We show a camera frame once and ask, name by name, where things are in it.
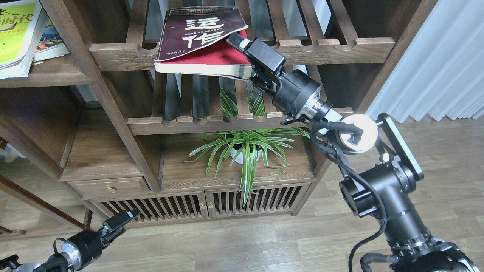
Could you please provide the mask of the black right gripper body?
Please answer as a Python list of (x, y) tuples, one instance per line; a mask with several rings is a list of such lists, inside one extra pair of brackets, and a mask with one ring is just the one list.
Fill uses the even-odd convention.
[(286, 118), (280, 122), (309, 124), (326, 118), (333, 121), (332, 103), (320, 100), (321, 85), (301, 70), (284, 71), (285, 58), (260, 39), (244, 39), (244, 56), (252, 64), (253, 85), (272, 98)]

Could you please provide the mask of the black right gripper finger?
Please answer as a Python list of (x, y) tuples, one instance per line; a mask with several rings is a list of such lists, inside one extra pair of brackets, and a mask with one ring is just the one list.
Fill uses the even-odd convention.
[(235, 48), (237, 51), (246, 51), (251, 41), (248, 38), (241, 36), (239, 33), (234, 32), (227, 38), (227, 43)]

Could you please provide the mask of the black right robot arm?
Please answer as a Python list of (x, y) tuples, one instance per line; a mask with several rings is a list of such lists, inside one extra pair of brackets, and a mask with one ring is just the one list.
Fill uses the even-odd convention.
[(389, 115), (376, 121), (360, 114), (342, 117), (320, 100), (318, 82), (300, 70), (286, 72), (285, 58), (260, 39), (235, 32), (227, 42), (252, 64), (254, 86), (286, 115), (281, 124), (307, 124), (313, 144), (339, 167), (339, 187), (353, 215), (379, 221), (380, 229), (351, 250), (349, 271), (356, 250), (381, 234), (392, 253), (364, 254), (364, 272), (375, 262), (388, 263), (394, 272), (479, 271), (456, 244), (435, 238), (422, 222), (409, 194), (424, 174)]

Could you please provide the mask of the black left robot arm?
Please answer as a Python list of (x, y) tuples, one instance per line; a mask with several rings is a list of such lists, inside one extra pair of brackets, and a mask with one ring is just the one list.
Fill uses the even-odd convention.
[(124, 226), (140, 216), (140, 210), (121, 211), (102, 223), (98, 231), (80, 231), (68, 239), (57, 238), (53, 243), (54, 254), (44, 263), (20, 264), (18, 255), (1, 260), (1, 270), (9, 272), (73, 272), (83, 270), (100, 258), (102, 251), (114, 239), (126, 232)]

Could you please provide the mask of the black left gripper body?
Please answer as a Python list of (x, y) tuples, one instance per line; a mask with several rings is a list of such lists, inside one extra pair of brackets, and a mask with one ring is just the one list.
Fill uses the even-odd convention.
[(100, 258), (102, 251), (124, 232), (123, 226), (110, 229), (107, 224), (98, 231), (83, 230), (66, 239), (60, 253), (66, 258), (69, 269), (82, 270)]

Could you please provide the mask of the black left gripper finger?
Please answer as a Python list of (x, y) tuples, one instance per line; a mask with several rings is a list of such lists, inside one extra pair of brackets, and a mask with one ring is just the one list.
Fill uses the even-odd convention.
[(111, 218), (104, 221), (102, 224), (106, 231), (116, 231), (119, 228), (124, 227), (128, 222), (137, 218), (140, 215), (139, 209), (133, 209), (130, 211), (123, 210)]

